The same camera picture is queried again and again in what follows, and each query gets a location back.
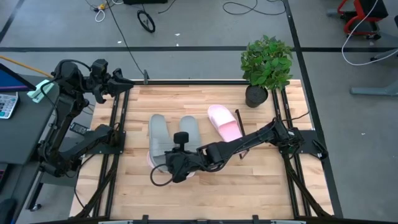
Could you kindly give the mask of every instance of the calculator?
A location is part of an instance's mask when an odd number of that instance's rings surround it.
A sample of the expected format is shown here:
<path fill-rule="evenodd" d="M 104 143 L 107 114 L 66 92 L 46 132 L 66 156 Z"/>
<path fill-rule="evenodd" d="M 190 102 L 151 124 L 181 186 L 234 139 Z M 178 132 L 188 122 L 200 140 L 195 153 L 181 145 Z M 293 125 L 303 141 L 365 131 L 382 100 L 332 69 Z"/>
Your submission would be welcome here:
<path fill-rule="evenodd" d="M 18 101 L 18 93 L 17 95 L 0 94 L 0 119 L 10 118 Z"/>

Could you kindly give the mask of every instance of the concrete floor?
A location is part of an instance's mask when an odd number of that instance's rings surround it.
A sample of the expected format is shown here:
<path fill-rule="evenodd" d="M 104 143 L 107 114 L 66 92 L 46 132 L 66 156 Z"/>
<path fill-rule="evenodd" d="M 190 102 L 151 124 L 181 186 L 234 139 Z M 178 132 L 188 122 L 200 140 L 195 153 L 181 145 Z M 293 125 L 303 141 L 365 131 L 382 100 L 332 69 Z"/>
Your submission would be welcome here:
<path fill-rule="evenodd" d="M 91 0 L 92 4 L 100 0 Z M 264 16 L 250 12 L 232 16 L 222 10 L 224 0 L 180 0 L 164 13 L 168 4 L 146 5 L 147 12 L 156 23 L 156 33 L 149 34 L 136 19 L 137 9 L 114 6 L 113 12 L 131 47 L 177 46 L 245 46 L 263 34 L 293 46 L 292 34 L 285 14 Z M 383 32 L 398 36 L 394 16 L 398 9 L 395 0 L 384 0 L 390 16 L 380 22 Z M 289 0 L 298 39 L 302 47 L 341 47 L 345 41 L 343 23 L 325 15 L 338 0 Z M 0 1 L 0 29 L 6 24 L 17 1 Z M 231 11 L 243 11 L 234 8 Z M 280 2 L 259 1 L 259 10 L 280 12 Z M 86 2 L 81 0 L 51 1 L 25 0 L 18 10 L 7 34 L 0 42 L 4 47 L 123 47 L 124 43 L 109 11 L 101 23 L 94 21 Z M 397 47 L 398 41 L 383 38 L 377 42 L 357 37 L 348 47 Z M 61 59 L 73 58 L 92 63 L 105 58 L 109 69 L 122 68 L 127 78 L 140 78 L 127 52 L 2 52 L 47 72 Z M 151 78 L 240 78 L 237 51 L 202 52 L 133 52 L 142 69 Z M 372 53 L 348 53 L 354 62 L 367 62 Z M 394 134 L 397 132 L 397 99 L 381 96 L 353 96 L 351 86 L 384 86 L 396 80 L 396 60 L 365 67 L 347 64 L 340 53 L 304 52 L 304 61 L 310 77 L 326 145 L 335 175 L 343 215 L 346 218 L 385 220 L 398 222 L 398 154 Z M 298 60 L 291 73 L 301 78 Z M 34 72 L 2 62 L 19 73 Z M 90 117 L 81 114 L 76 121 L 90 125 Z M 73 189 L 44 187 L 39 202 L 43 208 L 37 212 L 23 211 L 18 223 L 59 220 L 67 218 Z"/>

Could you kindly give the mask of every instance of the wooden tabletop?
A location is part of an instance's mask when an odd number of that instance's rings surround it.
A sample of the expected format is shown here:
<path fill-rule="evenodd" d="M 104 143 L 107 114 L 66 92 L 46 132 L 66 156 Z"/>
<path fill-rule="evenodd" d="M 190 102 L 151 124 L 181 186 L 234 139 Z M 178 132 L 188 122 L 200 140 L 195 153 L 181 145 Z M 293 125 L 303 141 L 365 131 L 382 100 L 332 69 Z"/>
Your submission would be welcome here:
<path fill-rule="evenodd" d="M 140 85 L 129 95 L 124 129 L 127 133 L 125 151 L 119 160 L 116 188 L 111 212 L 112 219 L 260 219 L 293 218 L 284 162 L 276 147 L 261 144 L 243 159 L 234 156 L 226 167 L 216 173 L 197 172 L 186 181 L 165 187 L 153 186 L 149 179 L 151 168 L 146 161 L 149 147 L 148 121 L 153 114 L 162 114 L 172 137 L 178 132 L 182 116 L 198 120 L 203 144 L 221 141 L 210 123 L 207 109 L 220 104 L 232 113 L 239 109 L 246 134 L 256 131 L 275 117 L 272 95 L 258 108 L 244 103 L 246 85 Z M 292 117 L 305 114 L 307 104 L 300 80 L 292 80 L 286 88 Z M 123 96 L 119 99 L 119 111 Z M 279 95 L 280 107 L 282 98 Z M 109 124 L 113 101 L 97 104 L 91 129 Z M 309 116 L 294 120 L 299 129 L 311 129 Z M 309 155 L 300 155 L 305 183 L 318 203 L 333 213 L 321 162 Z M 102 156 L 97 155 L 81 168 L 76 191 L 86 203 L 98 185 Z M 156 172 L 155 181 L 165 182 L 168 174 Z M 300 214 L 301 196 L 296 188 Z M 101 211 L 104 211 L 104 200 Z M 70 215 L 81 210 L 73 199 Z"/>

